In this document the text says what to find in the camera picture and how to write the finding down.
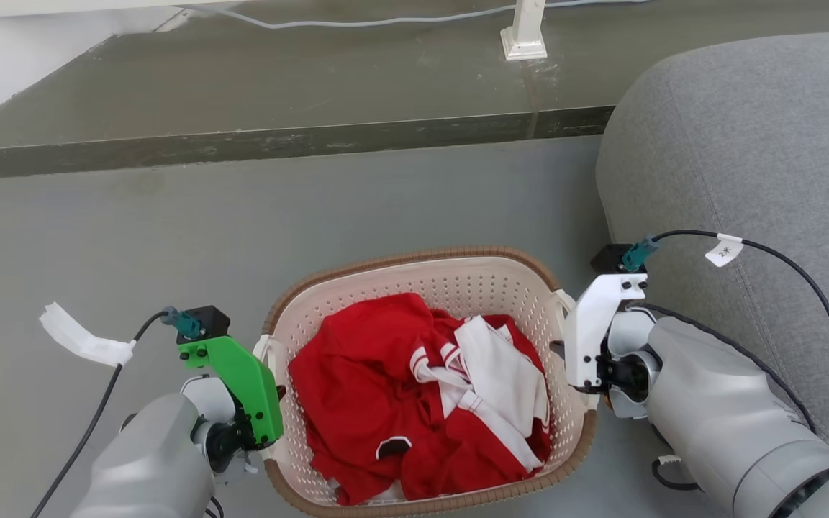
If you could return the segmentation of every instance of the red and white garment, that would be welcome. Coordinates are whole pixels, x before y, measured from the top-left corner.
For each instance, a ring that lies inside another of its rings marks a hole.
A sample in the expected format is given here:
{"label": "red and white garment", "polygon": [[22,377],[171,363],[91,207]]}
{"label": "red and white garment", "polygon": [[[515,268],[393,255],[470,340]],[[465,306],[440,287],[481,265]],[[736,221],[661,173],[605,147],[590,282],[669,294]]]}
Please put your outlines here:
{"label": "red and white garment", "polygon": [[313,468],[356,505],[529,478],[551,439],[543,367],[507,315],[463,322],[401,294],[329,316],[289,366]]}

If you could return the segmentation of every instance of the laundry basket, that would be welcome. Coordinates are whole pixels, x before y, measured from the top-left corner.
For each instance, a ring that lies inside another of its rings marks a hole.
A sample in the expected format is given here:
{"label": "laundry basket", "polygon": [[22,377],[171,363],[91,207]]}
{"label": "laundry basket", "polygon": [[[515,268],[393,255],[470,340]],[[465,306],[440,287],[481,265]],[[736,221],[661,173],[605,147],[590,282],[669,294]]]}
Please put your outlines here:
{"label": "laundry basket", "polygon": [[[336,493],[309,463],[302,406],[286,365],[312,339],[322,319],[355,302],[412,292],[427,305],[457,318],[509,314],[533,341],[545,368],[550,399],[552,455],[532,479],[471,493],[422,501],[378,501],[341,507]],[[465,247],[375,259],[320,272],[292,286],[273,305],[255,356],[286,387],[281,401],[284,436],[264,450],[264,469],[274,488],[299,511],[319,518],[381,518],[452,511],[508,499],[556,484],[578,468],[590,449],[596,414],[588,398],[566,382],[563,361],[549,350],[561,339],[563,316],[574,307],[555,278],[519,250]]]}

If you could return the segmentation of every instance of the gray couch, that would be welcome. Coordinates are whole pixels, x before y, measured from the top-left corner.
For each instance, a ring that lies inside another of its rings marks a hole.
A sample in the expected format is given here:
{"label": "gray couch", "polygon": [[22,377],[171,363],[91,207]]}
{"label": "gray couch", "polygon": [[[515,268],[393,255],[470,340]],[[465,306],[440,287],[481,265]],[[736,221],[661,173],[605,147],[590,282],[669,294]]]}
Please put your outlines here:
{"label": "gray couch", "polygon": [[[734,42],[645,72],[612,115],[597,183],[616,242],[676,229],[769,245],[829,298],[829,34]],[[668,239],[649,299],[775,368],[829,443],[829,322],[809,286],[759,250],[716,268],[717,240]]]}

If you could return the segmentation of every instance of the basket rim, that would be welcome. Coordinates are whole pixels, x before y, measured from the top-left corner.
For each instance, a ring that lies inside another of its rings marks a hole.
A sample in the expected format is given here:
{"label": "basket rim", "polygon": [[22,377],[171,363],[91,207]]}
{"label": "basket rim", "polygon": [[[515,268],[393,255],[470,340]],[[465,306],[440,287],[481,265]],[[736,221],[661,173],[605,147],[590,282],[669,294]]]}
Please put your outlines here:
{"label": "basket rim", "polygon": [[[421,263],[427,261],[437,261],[441,259],[457,259],[463,257],[504,257],[506,259],[513,259],[523,265],[527,266],[536,275],[543,279],[543,282],[548,286],[550,291],[556,291],[560,288],[556,277],[546,268],[543,263],[536,258],[529,255],[529,253],[517,250],[514,248],[504,246],[461,246],[455,248],[444,248],[435,250],[425,250],[420,253],[402,253],[402,255],[390,255],[377,259],[370,259],[360,261],[357,263],[350,263],[350,265],[341,266],[341,268],[331,268],[316,272],[310,276],[306,276],[293,286],[290,286],[277,302],[274,302],[273,307],[267,314],[267,319],[264,322],[263,332],[267,335],[273,335],[274,328],[280,320],[280,316],[290,302],[293,301],[300,293],[312,286],[322,284],[343,276],[354,275],[362,272],[378,270],[382,268],[389,268],[389,266],[407,265],[408,263]],[[540,491],[541,489],[549,488],[549,486],[556,485],[567,476],[571,475],[578,468],[580,463],[585,459],[590,451],[590,445],[593,443],[593,436],[597,427],[597,413],[595,410],[589,410],[584,414],[584,425],[581,429],[578,445],[575,450],[565,459],[558,468],[545,476],[538,476],[538,478],[530,478],[515,482],[506,486],[498,486],[497,488],[484,489],[483,491],[475,491],[464,495],[453,495],[450,497],[440,497],[437,499],[425,499],[424,501],[409,501],[402,502],[402,504],[386,504],[386,505],[369,505],[369,506],[355,506],[355,507],[339,507],[339,506],[325,506],[313,504],[299,495],[295,489],[290,486],[286,480],[286,476],[280,469],[280,465],[274,459],[267,459],[264,461],[264,471],[271,480],[273,488],[277,493],[285,499],[287,504],[301,512],[305,512],[310,516],[316,518],[389,518],[395,516],[411,516],[417,514],[432,514],[432,512],[446,512],[454,511],[454,509],[463,509],[473,507],[476,505],[490,504],[493,501],[500,499],[511,499],[520,495],[529,494]]]}

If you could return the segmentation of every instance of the red clothing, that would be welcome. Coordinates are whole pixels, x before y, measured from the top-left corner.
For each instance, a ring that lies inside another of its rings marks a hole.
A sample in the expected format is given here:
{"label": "red clothing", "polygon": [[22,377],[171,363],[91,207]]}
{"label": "red clothing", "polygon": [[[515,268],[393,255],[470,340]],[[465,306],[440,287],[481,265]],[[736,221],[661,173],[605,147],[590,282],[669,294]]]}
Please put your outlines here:
{"label": "red clothing", "polygon": [[[533,345],[510,317],[486,320],[509,327],[514,347],[542,370]],[[290,363],[306,414],[312,467],[340,484],[339,504],[361,504],[397,479],[406,498],[423,499],[529,478],[470,409],[458,406],[444,419],[438,384],[418,383],[412,374],[410,361],[421,347],[429,366],[444,366],[440,350],[455,344],[453,332],[461,324],[431,311],[414,294],[358,302],[325,318]],[[543,462],[551,448],[544,425],[534,426],[527,439]],[[383,450],[378,458],[379,448],[392,439],[411,448]]]}

